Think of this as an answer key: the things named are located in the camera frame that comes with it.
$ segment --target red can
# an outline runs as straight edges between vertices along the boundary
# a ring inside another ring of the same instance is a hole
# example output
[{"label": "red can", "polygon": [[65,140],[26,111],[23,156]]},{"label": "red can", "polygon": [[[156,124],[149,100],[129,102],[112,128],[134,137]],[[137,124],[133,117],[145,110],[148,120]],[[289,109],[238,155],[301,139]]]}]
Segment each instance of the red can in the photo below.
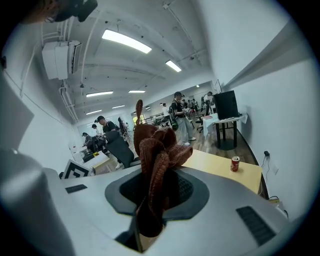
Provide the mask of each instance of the red can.
[{"label": "red can", "polygon": [[239,169],[240,157],[234,156],[231,158],[231,171],[237,172]]}]

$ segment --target sneaker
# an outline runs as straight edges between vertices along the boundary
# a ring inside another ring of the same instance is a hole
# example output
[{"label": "sneaker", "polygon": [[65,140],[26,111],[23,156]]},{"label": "sneaker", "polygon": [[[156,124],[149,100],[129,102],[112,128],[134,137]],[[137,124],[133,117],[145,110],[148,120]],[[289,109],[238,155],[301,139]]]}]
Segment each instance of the sneaker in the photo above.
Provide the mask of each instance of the sneaker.
[{"label": "sneaker", "polygon": [[116,165],[115,169],[119,169],[121,166],[123,166],[124,164],[122,162],[118,162],[118,164]]}]

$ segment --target fluorescent light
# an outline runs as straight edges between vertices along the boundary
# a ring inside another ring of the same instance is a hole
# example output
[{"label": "fluorescent light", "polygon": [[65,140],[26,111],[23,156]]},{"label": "fluorescent light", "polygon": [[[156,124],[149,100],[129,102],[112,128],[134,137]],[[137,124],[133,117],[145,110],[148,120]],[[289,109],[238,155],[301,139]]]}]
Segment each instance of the fluorescent light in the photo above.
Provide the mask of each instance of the fluorescent light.
[{"label": "fluorescent light", "polygon": [[100,112],[100,111],[102,111],[102,110],[100,109],[100,110],[97,110],[97,111],[93,111],[93,112],[90,112],[90,113],[86,113],[86,115],[90,115],[90,114],[97,113],[97,112]]},{"label": "fluorescent light", "polygon": [[145,93],[145,90],[130,90],[129,93],[130,94],[143,94]]},{"label": "fluorescent light", "polygon": [[103,92],[95,92],[95,93],[89,93],[86,95],[86,97],[93,97],[93,96],[99,96],[99,95],[106,95],[106,94],[112,94],[113,91],[103,91]]},{"label": "fluorescent light", "polygon": [[152,49],[149,46],[146,46],[145,44],[134,40],[124,34],[120,34],[111,30],[106,30],[104,31],[103,35],[102,35],[103,39],[107,39],[113,42],[117,42],[126,46],[130,46],[132,48],[135,48],[145,54],[147,54],[148,52],[150,52]]},{"label": "fluorescent light", "polygon": [[167,64],[169,67],[173,68],[177,72],[181,71],[181,68],[174,64],[171,60],[168,60],[165,64]]},{"label": "fluorescent light", "polygon": [[122,105],[122,106],[114,106],[113,109],[117,109],[117,108],[122,108],[124,107],[125,105]]}]

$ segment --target white pants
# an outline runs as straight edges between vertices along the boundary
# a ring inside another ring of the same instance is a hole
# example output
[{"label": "white pants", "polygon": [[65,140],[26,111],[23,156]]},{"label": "white pants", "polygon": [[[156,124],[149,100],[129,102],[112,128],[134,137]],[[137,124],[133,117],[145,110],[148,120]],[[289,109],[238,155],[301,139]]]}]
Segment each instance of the white pants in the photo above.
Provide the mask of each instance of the white pants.
[{"label": "white pants", "polygon": [[186,117],[176,119],[179,127],[178,130],[175,131],[176,141],[179,145],[182,145],[188,140],[193,138],[194,131],[189,120]]}]

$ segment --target brown stuffed toy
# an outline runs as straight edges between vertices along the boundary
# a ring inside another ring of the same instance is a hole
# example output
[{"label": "brown stuffed toy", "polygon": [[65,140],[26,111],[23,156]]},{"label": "brown stuffed toy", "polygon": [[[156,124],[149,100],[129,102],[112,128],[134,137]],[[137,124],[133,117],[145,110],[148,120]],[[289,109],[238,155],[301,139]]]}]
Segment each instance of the brown stuffed toy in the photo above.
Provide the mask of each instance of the brown stuffed toy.
[{"label": "brown stuffed toy", "polygon": [[143,109],[142,100],[136,104],[134,148],[141,160],[146,188],[145,198],[136,211],[139,231],[146,237],[156,237],[162,231],[162,214],[168,208],[163,188],[168,168],[183,165],[192,155],[191,146],[177,145],[171,128],[158,129],[150,124],[139,124]]}]

